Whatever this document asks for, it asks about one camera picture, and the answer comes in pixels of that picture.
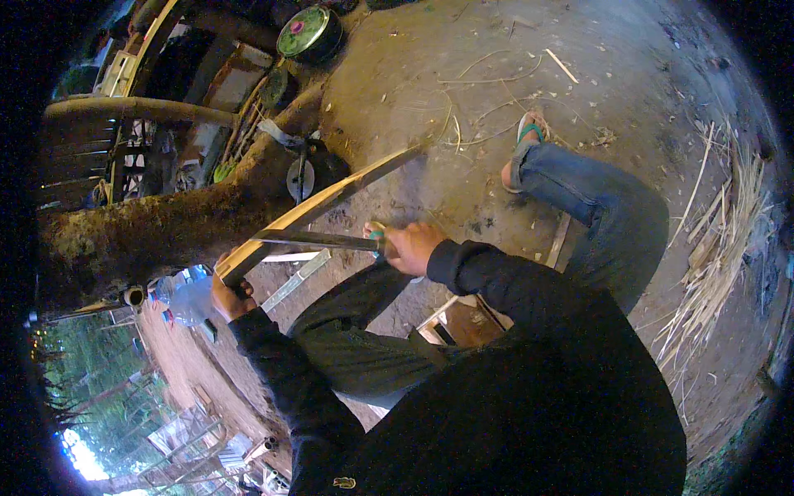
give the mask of cooking pot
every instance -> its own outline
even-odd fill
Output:
[[[323,6],[301,10],[281,29],[276,49],[295,62],[316,64],[329,59],[341,45],[342,23]]]

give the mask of sky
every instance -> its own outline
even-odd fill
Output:
[[[64,431],[64,438],[61,441],[64,448],[71,452],[72,464],[79,470],[86,480],[109,479],[102,466],[97,463],[96,455],[92,452],[85,442],[80,439],[80,435],[71,429]],[[145,490],[131,490],[119,493],[121,496],[148,496]]]

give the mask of dirt floor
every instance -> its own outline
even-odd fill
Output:
[[[520,19],[512,29],[515,16]],[[432,1],[368,16],[362,6],[345,24],[355,28],[322,105],[322,135],[329,147],[359,170],[411,140],[429,136],[438,142],[425,165],[413,163],[391,173],[328,212],[310,227],[313,231],[358,235],[369,219],[392,224],[419,219],[439,224],[455,240],[484,241],[510,254],[531,259],[540,254],[545,260],[559,213],[519,200],[499,185],[499,169],[511,156],[523,113],[519,105],[502,105],[531,95],[534,99],[521,105],[542,108],[558,140],[635,174],[665,197],[671,236],[703,158],[695,119],[720,123],[727,115],[754,147],[776,151],[765,183],[771,191],[783,189],[777,164],[786,159],[758,86],[724,31],[695,2]],[[578,84],[546,48],[569,64]],[[475,83],[440,83],[458,79],[489,54],[460,78]],[[511,80],[480,83],[493,79]],[[458,125],[462,143],[479,143],[457,146]],[[616,140],[598,145],[605,133],[614,133]],[[717,163],[707,164],[693,212],[711,203],[725,178]],[[780,222],[781,216],[776,207],[773,219]],[[583,230],[572,224],[563,260]],[[629,316],[654,356],[659,347],[653,339],[683,294],[678,282],[693,249],[685,237],[679,235],[667,251]],[[270,312],[271,318],[286,331],[313,300],[371,262],[369,254],[333,252],[331,261]],[[663,370],[688,437],[692,471],[718,454],[762,400],[755,375],[788,339],[779,334],[788,301],[782,263],[777,251],[759,250],[707,347],[685,370]],[[257,301],[298,268],[289,263],[255,268],[249,281]],[[410,285],[369,330],[406,336],[449,296],[428,280]],[[186,329],[166,330],[151,309],[145,315],[145,339],[180,402],[192,404],[190,384],[206,384],[243,432],[260,436],[271,429],[283,438],[283,427],[270,420],[266,393],[236,353],[225,326],[218,326],[218,343],[199,345],[203,337]],[[782,368],[774,364],[773,372]],[[368,407],[350,405],[365,427],[377,422]],[[279,458],[288,465],[288,457],[280,453]]]

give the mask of jeans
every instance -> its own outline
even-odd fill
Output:
[[[628,314],[665,252],[669,215],[664,200],[633,175],[554,144],[520,144],[511,164],[512,187],[588,228],[577,240],[566,275],[582,286],[608,290]],[[288,335],[336,392],[391,408],[438,370],[409,340],[366,331],[411,278],[377,262],[324,294],[291,326]],[[516,333],[520,329],[493,344],[517,342]],[[437,349],[452,363],[476,352]]]

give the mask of straw pile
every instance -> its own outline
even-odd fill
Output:
[[[749,146],[742,148],[738,134],[726,123],[720,126],[722,140],[710,140],[699,126],[707,150],[713,148],[729,179],[717,198],[689,234],[692,243],[703,232],[692,254],[689,270],[681,283],[684,298],[673,318],[661,329],[654,343],[664,341],[657,362],[664,368],[671,361],[674,371],[683,371],[688,361],[702,351],[714,332],[720,313],[744,267],[742,257],[757,221],[766,215],[767,194],[761,191],[764,163]]]

